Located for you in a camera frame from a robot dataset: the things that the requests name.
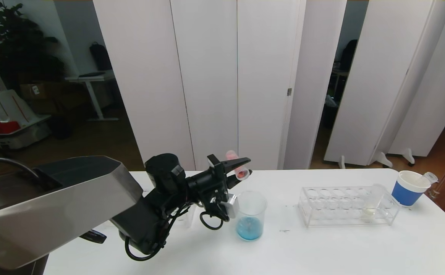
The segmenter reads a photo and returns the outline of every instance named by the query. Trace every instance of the clear container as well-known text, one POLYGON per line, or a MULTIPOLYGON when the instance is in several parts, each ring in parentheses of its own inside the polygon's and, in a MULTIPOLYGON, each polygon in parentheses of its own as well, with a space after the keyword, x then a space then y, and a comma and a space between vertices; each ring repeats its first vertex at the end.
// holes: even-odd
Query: clear container
POLYGON ((238 203, 236 232, 243 240, 257 240, 263 234, 266 198, 257 191, 245 191, 238 195, 238 203))
POLYGON ((400 207, 381 185, 302 188, 302 219, 309 226, 391 225, 400 207))
POLYGON ((191 205, 187 213, 181 215, 176 219, 175 223, 173 223, 173 228, 190 228, 196 207, 196 205, 191 205))

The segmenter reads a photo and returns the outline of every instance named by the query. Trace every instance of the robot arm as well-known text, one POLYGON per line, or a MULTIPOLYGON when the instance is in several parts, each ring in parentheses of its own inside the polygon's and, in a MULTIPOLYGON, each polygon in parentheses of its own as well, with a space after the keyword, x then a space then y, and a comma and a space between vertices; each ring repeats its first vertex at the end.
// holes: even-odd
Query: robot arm
POLYGON ((166 244, 175 219, 192 204, 229 221, 237 212, 228 193, 240 181, 226 176, 250 160, 220 162, 208 156, 210 167, 186 178, 178 158, 157 155, 146 162, 154 189, 142 187, 122 163, 108 157, 80 157, 40 165, 34 171, 0 176, 0 268, 16 269, 35 261, 70 240, 88 238, 91 230, 111 220, 134 260, 152 258, 166 244), (146 257, 136 257, 129 246, 146 257))

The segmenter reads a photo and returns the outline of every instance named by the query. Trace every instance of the white table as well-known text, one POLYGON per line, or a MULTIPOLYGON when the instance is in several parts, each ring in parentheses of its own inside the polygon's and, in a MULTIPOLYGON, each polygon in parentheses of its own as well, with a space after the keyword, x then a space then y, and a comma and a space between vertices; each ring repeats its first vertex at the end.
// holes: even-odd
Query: white table
POLYGON ((339 69, 333 69, 331 70, 331 74, 336 75, 336 83, 334 84, 334 94, 336 94, 336 91, 338 90, 338 82, 340 81, 340 77, 348 77, 350 74, 349 71, 339 70, 339 69))
POLYGON ((98 115, 98 118, 94 120, 119 120, 117 117, 110 117, 106 118, 104 117, 104 114, 102 113, 102 108, 100 108, 100 105, 97 100, 97 96, 95 95, 95 90, 93 90, 92 82, 95 81, 107 81, 111 79, 115 79, 114 71, 113 70, 105 70, 103 71, 104 74, 96 75, 96 76, 71 76, 71 77, 65 77, 65 80, 69 82, 78 82, 78 83, 85 83, 86 89, 88 89, 88 93, 90 94, 90 98, 93 103, 93 107, 95 108, 95 112, 98 115))
MULTIPOLYGON (((145 172, 132 172, 151 188, 145 172)), ((268 200, 263 236, 239 239, 233 223, 220 230, 174 228, 159 254, 136 262, 124 252, 112 223, 95 228, 104 244, 76 238, 52 252, 45 275, 445 275, 445 213, 423 195, 401 209, 392 226, 305 228, 296 207, 303 186, 370 186, 392 189, 391 169, 254 171, 233 193, 255 189, 268 200)))

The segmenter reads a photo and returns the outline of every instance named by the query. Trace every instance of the test tube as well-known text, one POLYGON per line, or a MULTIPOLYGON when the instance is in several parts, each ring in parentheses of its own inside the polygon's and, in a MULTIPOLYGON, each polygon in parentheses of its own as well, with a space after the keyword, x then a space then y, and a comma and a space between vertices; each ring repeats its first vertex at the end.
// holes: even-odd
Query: test tube
MULTIPOLYGON (((233 150, 227 151, 226 158, 227 160, 239 159, 238 155, 233 150)), ((236 178, 240 181, 245 180, 250 176, 250 171, 244 165, 234 169, 234 173, 236 174, 236 178)))
POLYGON ((429 187, 431 186, 433 183, 436 183, 438 181, 438 177, 435 176, 435 174, 431 173, 431 172, 425 172, 424 175, 421 176, 421 178, 413 181, 411 184, 414 186, 419 186, 419 187, 429 187))
POLYGON ((370 188, 370 193, 364 198, 365 204, 362 210, 362 218, 371 218, 379 207, 384 194, 387 192, 385 187, 380 184, 374 184, 370 188))

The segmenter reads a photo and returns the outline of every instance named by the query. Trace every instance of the pink test tube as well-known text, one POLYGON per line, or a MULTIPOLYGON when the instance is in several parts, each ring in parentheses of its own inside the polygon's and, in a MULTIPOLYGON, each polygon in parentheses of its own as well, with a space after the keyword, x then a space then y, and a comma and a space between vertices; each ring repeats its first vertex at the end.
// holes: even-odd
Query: pink test tube
MULTIPOLYGON (((227 151, 226 158, 227 160, 239 159, 238 155, 233 150, 227 151)), ((245 180, 250 176, 250 171, 244 165, 234 169, 234 173, 236 174, 236 178, 240 181, 245 180)))

